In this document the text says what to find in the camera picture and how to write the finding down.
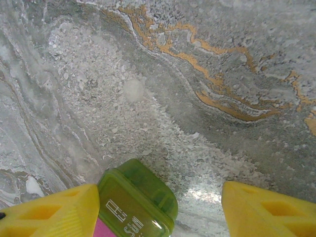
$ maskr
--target pink label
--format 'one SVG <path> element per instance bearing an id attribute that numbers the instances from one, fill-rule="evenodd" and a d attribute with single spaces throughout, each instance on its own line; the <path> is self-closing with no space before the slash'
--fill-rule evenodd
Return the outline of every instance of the pink label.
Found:
<path id="1" fill-rule="evenodd" d="M 98 218 L 93 237 L 116 237 L 116 235 Z"/>

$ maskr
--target cutout hole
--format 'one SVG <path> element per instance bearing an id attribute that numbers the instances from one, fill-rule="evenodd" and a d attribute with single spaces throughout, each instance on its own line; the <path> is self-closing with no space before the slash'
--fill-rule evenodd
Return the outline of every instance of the cutout hole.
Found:
<path id="1" fill-rule="evenodd" d="M 37 206 L 26 214 L 22 215 L 22 220 L 47 220 L 61 208 L 58 205 Z"/>
<path id="2" fill-rule="evenodd" d="M 316 237 L 316 224 L 292 223 L 285 226 L 297 237 Z"/>
<path id="3" fill-rule="evenodd" d="M 6 229 L 1 237 L 30 237 L 36 230 L 36 228 L 32 227 L 10 227 Z"/>
<path id="4" fill-rule="evenodd" d="M 74 197 L 76 196 L 80 191 L 72 191 L 69 193 L 64 194 L 64 197 Z"/>
<path id="5" fill-rule="evenodd" d="M 261 204 L 273 216 L 304 216 L 301 211 L 284 201 L 265 201 Z"/>

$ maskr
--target yellow triangular block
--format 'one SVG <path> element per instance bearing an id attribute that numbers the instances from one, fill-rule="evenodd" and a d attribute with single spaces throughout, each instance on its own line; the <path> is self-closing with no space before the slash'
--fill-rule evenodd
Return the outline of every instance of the yellow triangular block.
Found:
<path id="1" fill-rule="evenodd" d="M 0 237 L 91 237 L 100 208 L 86 184 L 1 210 Z"/>
<path id="2" fill-rule="evenodd" d="M 316 237 L 316 204 L 225 182 L 222 206 L 231 237 Z"/>

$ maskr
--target green plastic container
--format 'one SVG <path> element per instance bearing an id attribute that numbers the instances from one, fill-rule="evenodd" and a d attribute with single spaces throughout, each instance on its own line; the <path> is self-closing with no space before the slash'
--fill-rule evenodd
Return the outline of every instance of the green plastic container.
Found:
<path id="1" fill-rule="evenodd" d="M 169 237 L 178 214 L 167 185 L 136 159 L 107 171 L 98 184 L 101 219 L 118 237 Z"/>

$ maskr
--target marble surface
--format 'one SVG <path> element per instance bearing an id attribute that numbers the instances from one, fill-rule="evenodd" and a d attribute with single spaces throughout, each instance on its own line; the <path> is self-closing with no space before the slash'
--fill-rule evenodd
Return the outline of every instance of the marble surface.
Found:
<path id="1" fill-rule="evenodd" d="M 225 180 L 316 201 L 314 2 L 0 9 L 1 208 L 130 158 L 176 194 L 174 237 L 229 236 Z"/>

